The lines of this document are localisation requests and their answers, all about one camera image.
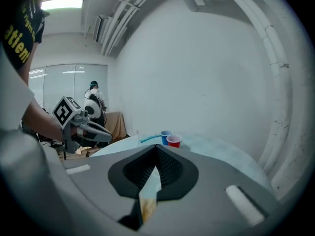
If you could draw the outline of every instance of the t-shirt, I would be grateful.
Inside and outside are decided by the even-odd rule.
[[[85,101],[88,100],[88,98],[90,97],[91,94],[95,94],[96,97],[98,97],[101,102],[105,100],[103,92],[101,90],[94,88],[94,89],[91,89],[85,93]]]
[[[6,57],[16,70],[28,60],[34,43],[41,43],[47,15],[40,8],[39,0],[25,0],[8,24],[1,40]]]

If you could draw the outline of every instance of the white wall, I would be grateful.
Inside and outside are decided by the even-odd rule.
[[[143,20],[117,59],[114,107],[128,134],[186,130],[259,159],[272,121],[273,83],[257,33],[238,16],[246,18],[236,4],[209,14],[169,0]]]
[[[111,93],[115,91],[112,74],[116,61],[100,55],[101,45],[92,40],[88,34],[86,41],[79,33],[65,33],[44,36],[39,44],[31,69],[57,64],[89,63],[107,65],[109,110],[111,110]]]

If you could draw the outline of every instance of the plastic cup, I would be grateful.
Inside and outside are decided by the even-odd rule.
[[[166,139],[168,141],[169,146],[179,148],[182,137],[180,135],[170,135],[166,137]]]
[[[168,145],[168,142],[167,142],[167,137],[170,136],[171,134],[173,134],[172,131],[169,131],[169,130],[164,130],[164,131],[161,131],[160,135],[162,136],[162,143],[163,145]]]

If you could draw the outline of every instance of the person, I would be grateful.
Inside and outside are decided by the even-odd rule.
[[[91,94],[94,94],[97,98],[100,99],[101,102],[101,108],[105,108],[105,103],[104,103],[104,94],[101,90],[98,89],[98,83],[96,81],[92,81],[90,83],[90,90],[88,90],[85,93],[85,101],[90,98]]]
[[[1,44],[4,49],[2,64],[11,64],[28,86],[29,71],[38,45],[42,41],[45,17],[41,0],[24,0],[4,30]],[[46,113],[34,99],[24,113],[22,121],[32,130],[51,139],[63,142],[63,132],[56,119]],[[71,135],[77,128],[71,127]]]
[[[100,102],[100,108],[101,108],[101,115],[98,119],[95,118],[90,118],[90,121],[95,122],[99,125],[101,125],[102,127],[105,127],[105,119],[104,119],[104,115],[103,115],[103,111],[106,111],[106,107],[105,107],[105,98],[104,98],[104,94],[103,92],[98,88],[98,83],[97,81],[92,81],[90,83],[90,89],[88,91],[86,91],[85,93],[85,101],[87,101],[88,99],[90,99],[91,95],[95,95]],[[99,148],[104,148],[106,146],[108,146],[108,143],[98,143],[96,144],[96,146],[98,146]]]

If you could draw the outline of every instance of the fluorescent light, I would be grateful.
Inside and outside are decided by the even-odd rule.
[[[82,8],[83,0],[50,0],[41,3],[42,10]]]
[[[85,73],[85,71],[66,71],[63,73]]]
[[[39,77],[44,77],[44,76],[46,76],[46,75],[47,75],[47,73],[30,77],[30,79],[35,79],[35,78],[39,78]]]
[[[44,70],[34,70],[34,71],[29,72],[29,74],[40,73],[40,72],[43,72],[43,71],[44,71]]]

